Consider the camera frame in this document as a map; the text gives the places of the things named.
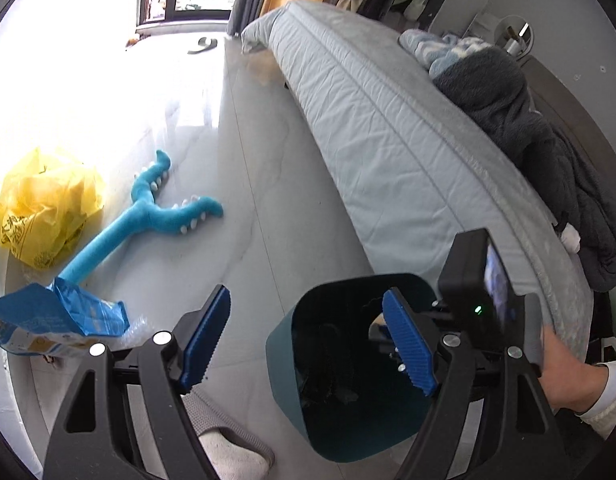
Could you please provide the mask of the person right hand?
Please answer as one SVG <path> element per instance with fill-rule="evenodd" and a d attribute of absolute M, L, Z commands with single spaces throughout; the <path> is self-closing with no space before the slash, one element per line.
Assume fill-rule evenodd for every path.
<path fill-rule="evenodd" d="M 550 407 L 585 413 L 602 396 L 608 382 L 608 367 L 579 361 L 550 326 L 543 327 L 543 342 L 540 384 Z"/>

